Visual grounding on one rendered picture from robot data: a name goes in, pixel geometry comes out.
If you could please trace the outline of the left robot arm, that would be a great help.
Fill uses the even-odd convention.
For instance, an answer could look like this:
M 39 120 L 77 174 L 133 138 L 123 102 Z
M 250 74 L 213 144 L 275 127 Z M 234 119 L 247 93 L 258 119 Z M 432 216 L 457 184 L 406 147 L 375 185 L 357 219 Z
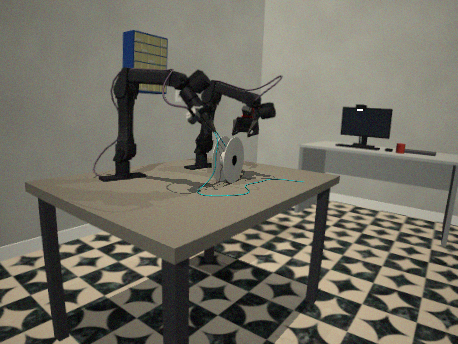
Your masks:
M 254 108 L 254 113 L 261 119 L 268 119 L 274 118 L 276 116 L 276 111 L 274 108 L 274 103 L 263 103 L 261 104 L 261 97 L 256 101 L 256 103 L 250 108 L 250 104 L 253 103 L 260 95 L 255 94 L 253 92 L 245 91 L 227 84 L 221 84 L 222 82 L 218 82 L 216 80 L 211 80 L 211 85 L 208 86 L 202 93 L 201 99 L 204 102 L 204 105 L 207 103 L 212 103 L 216 110 L 217 105 L 221 100 L 222 93 L 225 96 L 234 98 L 244 104 L 246 106 L 242 107 L 242 113 L 247 116 L 252 116 Z M 216 87 L 216 90 L 213 90 L 213 87 Z M 245 92 L 244 92 L 245 91 Z M 216 92 L 216 93 L 215 93 Z M 217 94 L 218 93 L 218 94 Z M 250 94 L 253 93 L 253 94 Z M 249 106 L 249 107 L 247 107 Z M 260 107 L 260 108 L 257 108 Z M 260 110 L 259 110 L 260 109 Z M 199 143 L 199 144 L 198 144 Z M 197 139 L 196 149 L 194 153 L 196 153 L 196 163 L 195 165 L 188 165 L 184 166 L 186 169 L 195 170 L 195 169 L 202 169 L 212 167 L 212 163 L 207 163 L 207 154 L 213 148 L 213 140 L 212 140 L 212 131 L 201 124 L 201 131 L 199 134 L 199 138 Z M 211 166 L 208 166 L 211 165 Z M 191 167 L 191 168 L 187 168 Z M 193 168 L 199 167 L 199 168 Z

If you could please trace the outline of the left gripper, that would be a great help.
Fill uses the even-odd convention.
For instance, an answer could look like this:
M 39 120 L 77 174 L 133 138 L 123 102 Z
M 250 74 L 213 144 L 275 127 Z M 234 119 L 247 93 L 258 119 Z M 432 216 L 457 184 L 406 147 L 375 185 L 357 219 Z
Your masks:
M 247 137 L 251 137 L 254 135 L 259 134 L 259 125 L 258 125 L 258 117 L 256 117 L 256 114 L 254 113 L 254 109 L 252 116 L 247 116 L 244 115 L 242 117 L 237 117 L 237 120 L 233 120 L 233 130 L 232 130 L 232 136 L 236 135 L 239 132 L 246 132 Z M 238 122 L 237 122 L 238 121 Z M 234 131 L 235 130 L 235 131 Z M 253 130 L 253 133 L 250 134 L 250 132 Z

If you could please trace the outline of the grey cable reel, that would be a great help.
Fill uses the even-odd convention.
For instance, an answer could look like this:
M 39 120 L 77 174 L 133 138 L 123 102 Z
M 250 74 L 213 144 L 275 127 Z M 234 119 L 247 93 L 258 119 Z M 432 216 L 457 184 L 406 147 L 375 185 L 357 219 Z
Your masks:
M 224 145 L 223 144 L 223 142 Z M 225 179 L 229 183 L 234 183 L 239 178 L 244 161 L 244 149 L 241 140 L 233 137 L 231 140 L 227 136 L 222 136 L 214 147 L 212 154 L 212 171 L 217 181 L 222 182 Z M 217 150 L 217 154 L 216 154 Z M 215 168 L 216 155 L 216 168 Z

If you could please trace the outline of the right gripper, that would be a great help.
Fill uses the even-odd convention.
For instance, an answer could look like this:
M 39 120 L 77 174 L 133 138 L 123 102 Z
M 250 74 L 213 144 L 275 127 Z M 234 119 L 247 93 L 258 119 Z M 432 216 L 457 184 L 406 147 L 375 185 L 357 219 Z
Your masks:
M 213 123 L 213 117 L 212 117 L 212 112 L 215 111 L 215 108 L 214 108 L 214 105 L 213 104 L 210 104 L 210 103 L 207 103 L 205 106 L 204 106 L 204 103 L 201 101 L 201 99 L 197 96 L 197 97 L 194 97 L 192 98 L 192 102 L 190 103 L 190 101 L 188 101 L 186 103 L 186 105 L 188 106 L 188 108 L 191 108 L 192 111 L 194 112 L 194 114 L 196 114 L 196 110 L 199 112 L 200 114 L 200 119 L 199 121 L 197 121 L 198 123 L 204 125 L 205 127 L 207 127 L 208 129 L 210 129 L 213 133 L 216 132 L 216 129 L 215 129 L 215 126 L 214 126 L 214 123 Z M 202 106 L 201 106 L 202 105 Z M 196 106 L 199 106 L 199 107 L 196 107 Z M 201 106 L 201 107 L 200 107 Z M 204 106 L 204 107 L 203 107 Z M 196 110 L 195 110 L 196 109 Z M 205 113 L 204 113 L 205 112 Z M 191 113 L 189 111 L 186 112 L 186 118 L 187 120 L 190 119 L 192 117 Z M 211 122 L 209 122 L 209 119 Z M 207 124 L 205 124 L 205 122 Z

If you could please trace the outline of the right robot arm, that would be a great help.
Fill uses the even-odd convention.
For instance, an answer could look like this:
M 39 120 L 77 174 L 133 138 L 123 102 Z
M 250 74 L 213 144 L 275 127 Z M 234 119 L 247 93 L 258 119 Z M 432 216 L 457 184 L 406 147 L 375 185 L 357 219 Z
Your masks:
M 134 144 L 133 137 L 134 103 L 139 93 L 139 84 L 163 85 L 170 72 L 172 74 L 165 86 L 181 90 L 179 95 L 185 103 L 188 101 L 191 103 L 192 98 L 198 96 L 197 93 L 202 93 L 211 85 L 210 79 L 201 70 L 196 70 L 190 77 L 187 77 L 184 73 L 176 71 L 122 68 L 113 88 L 118 104 L 118 138 L 115 144 L 116 154 L 113 158 L 116 173 L 115 175 L 99 176 L 103 182 L 146 177 L 146 174 L 141 172 L 130 173 L 130 161 L 128 161 L 136 155 L 136 144 Z

